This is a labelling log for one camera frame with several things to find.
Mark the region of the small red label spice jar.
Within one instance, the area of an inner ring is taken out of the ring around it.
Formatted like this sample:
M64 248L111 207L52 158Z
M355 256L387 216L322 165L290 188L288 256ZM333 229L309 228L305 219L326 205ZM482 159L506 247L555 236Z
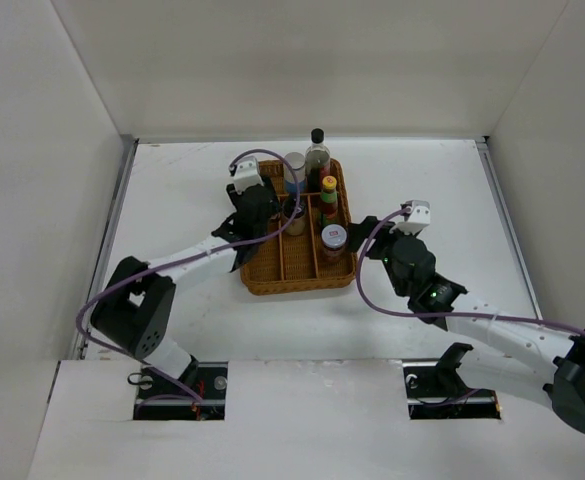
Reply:
M337 262L348 242L347 230L339 224L330 224L321 231L322 254L326 261Z

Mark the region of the yellow cap chili sauce bottle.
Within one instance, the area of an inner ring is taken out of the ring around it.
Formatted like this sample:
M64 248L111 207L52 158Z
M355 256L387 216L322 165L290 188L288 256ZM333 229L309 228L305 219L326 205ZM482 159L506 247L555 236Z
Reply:
M327 175L321 181L321 192L319 195L319 225L325 228L337 221L338 214L338 192L337 179Z

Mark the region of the black cap brown spice bottle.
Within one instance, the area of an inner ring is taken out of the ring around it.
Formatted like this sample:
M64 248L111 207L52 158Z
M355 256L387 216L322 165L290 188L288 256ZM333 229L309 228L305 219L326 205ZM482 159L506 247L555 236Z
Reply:
M300 198L299 208L296 208L296 195L289 194L282 205L281 222L287 224L291 223L285 229L285 233L289 236L300 236L306 228L306 211L307 206L303 198Z

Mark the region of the blue label silver cap jar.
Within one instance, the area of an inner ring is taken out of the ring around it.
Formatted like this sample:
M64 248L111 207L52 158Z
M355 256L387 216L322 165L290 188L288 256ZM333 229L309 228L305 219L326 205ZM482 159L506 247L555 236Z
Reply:
M306 190L305 156L299 152L285 155L283 185L287 194L304 193Z

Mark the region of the tall dark sauce bottle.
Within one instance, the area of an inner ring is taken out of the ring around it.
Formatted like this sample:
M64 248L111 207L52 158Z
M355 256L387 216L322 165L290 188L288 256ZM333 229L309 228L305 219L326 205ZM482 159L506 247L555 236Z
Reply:
M325 133L320 128L311 131L311 145L305 154L307 191L319 192L322 181L330 174L331 153L325 145Z

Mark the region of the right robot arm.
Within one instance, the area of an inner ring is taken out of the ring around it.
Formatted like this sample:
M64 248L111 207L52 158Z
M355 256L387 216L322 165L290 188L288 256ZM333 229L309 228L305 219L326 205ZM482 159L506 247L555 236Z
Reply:
M347 227L352 252L378 260L395 295L407 309L396 317L482 343L497 356L472 354L471 344L449 347L435 367L445 394L464 397L472 389L508 393L550 409L572 429L585 434L585 329L549 320L516 317L483 301L436 270L436 258L420 239L423 223L413 212L368 216Z

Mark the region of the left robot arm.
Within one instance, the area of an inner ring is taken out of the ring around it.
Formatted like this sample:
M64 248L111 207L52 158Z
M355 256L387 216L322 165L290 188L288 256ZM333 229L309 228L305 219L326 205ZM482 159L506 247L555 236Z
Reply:
M99 300L91 326L128 356L162 372L162 386L178 399L196 387L198 361L167 334L176 294L210 278L234 272L264 243L272 218L281 211L271 180L237 193L226 187L235 212L197 245L160 260L121 260L108 287L134 280Z

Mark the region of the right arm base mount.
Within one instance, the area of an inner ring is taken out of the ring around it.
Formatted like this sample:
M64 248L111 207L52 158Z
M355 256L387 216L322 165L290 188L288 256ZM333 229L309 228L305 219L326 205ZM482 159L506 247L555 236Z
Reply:
M468 388L458 374L472 350L469 344L453 343L439 358L402 363L411 420L501 419L496 393Z

